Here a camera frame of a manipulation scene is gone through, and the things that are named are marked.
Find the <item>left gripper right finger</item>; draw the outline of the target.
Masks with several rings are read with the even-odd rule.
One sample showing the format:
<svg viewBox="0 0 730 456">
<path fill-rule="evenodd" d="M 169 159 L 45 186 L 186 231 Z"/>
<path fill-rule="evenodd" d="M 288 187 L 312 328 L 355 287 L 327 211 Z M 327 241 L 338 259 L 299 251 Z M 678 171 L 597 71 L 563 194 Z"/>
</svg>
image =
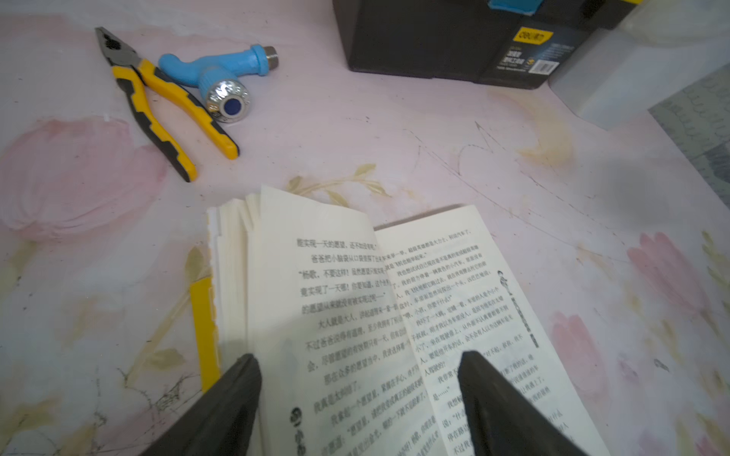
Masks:
<svg viewBox="0 0 730 456">
<path fill-rule="evenodd" d="M 477 351 L 462 353 L 457 378 L 476 455 L 586 455 Z"/>
</svg>

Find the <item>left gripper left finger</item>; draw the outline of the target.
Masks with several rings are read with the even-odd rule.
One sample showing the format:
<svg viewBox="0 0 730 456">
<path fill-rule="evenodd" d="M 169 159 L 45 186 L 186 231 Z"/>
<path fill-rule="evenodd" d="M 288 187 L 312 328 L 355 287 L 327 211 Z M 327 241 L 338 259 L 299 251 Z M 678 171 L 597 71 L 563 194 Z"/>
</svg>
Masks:
<svg viewBox="0 0 730 456">
<path fill-rule="evenodd" d="M 143 454 L 245 455 L 261 390 L 260 365 L 247 353 Z"/>
</svg>

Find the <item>yellow children's book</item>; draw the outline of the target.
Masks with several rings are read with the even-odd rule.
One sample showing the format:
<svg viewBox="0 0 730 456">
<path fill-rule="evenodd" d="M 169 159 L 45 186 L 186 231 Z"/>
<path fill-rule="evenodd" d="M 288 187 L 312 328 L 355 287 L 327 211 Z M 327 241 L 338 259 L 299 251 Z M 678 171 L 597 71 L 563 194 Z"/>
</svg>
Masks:
<svg viewBox="0 0 730 456">
<path fill-rule="evenodd" d="M 191 288 L 206 393 L 262 373 L 253 455 L 476 455 L 457 372 L 475 351 L 586 455 L 608 447 L 472 205 L 385 228 L 265 187 L 207 212 Z"/>
</svg>

